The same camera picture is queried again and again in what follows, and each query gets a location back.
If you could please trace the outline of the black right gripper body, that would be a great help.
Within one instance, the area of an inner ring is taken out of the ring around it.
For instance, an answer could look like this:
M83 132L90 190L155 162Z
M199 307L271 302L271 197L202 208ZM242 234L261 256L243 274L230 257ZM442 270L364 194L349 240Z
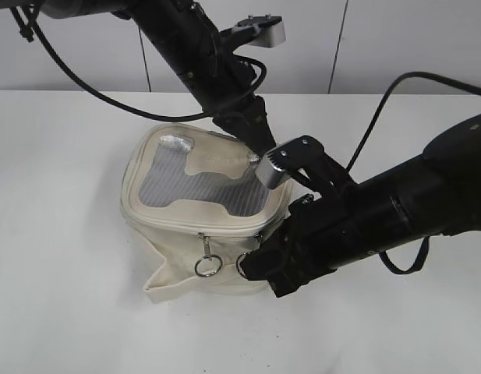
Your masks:
M380 200L370 194L317 199L305 194L289 206L289 217L260 245L242 256L239 271L249 281L267 281L280 298L342 266L378 253L371 243Z

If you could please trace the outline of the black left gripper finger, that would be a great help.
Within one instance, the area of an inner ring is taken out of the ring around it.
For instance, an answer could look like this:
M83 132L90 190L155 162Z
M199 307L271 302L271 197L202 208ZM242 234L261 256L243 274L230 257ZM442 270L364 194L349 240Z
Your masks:
M228 109L215 115L214 124L242 141L255 154L265 154L276 146L262 97L253 97L240 109Z

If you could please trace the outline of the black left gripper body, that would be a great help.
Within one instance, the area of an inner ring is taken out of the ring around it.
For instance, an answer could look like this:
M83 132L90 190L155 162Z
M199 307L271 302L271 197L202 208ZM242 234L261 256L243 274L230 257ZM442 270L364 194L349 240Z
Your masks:
M246 98L253 97L256 90L267 77L267 67L265 65L258 65L258 68L260 69L260 74L247 90L228 98L226 101L222 101L220 104L213 107L210 111L204 111L202 113L193 115L193 121L204 118L214 118L222 114L226 114L229 109L240 105L242 101L244 101Z

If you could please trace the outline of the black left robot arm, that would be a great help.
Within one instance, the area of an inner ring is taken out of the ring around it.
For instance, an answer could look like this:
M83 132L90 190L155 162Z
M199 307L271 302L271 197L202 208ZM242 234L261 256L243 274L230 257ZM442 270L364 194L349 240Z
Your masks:
M284 41L281 16L250 16L219 30L196 1L46 1L41 12L52 19L111 13L132 20L202 107L199 114L155 115L155 120L211 118L259 156L275 146L265 102L255 93L267 67L235 50L245 44L272 48Z

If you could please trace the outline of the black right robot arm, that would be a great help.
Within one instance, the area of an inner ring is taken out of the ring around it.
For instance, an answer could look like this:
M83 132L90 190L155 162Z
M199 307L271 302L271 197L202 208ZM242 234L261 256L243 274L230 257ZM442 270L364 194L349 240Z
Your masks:
M268 282L278 297L420 240L411 266L416 272L431 237L481 231L481 114L441 133L420 155L361 183L311 136L267 157L309 190L258 250L237 262L246 279Z

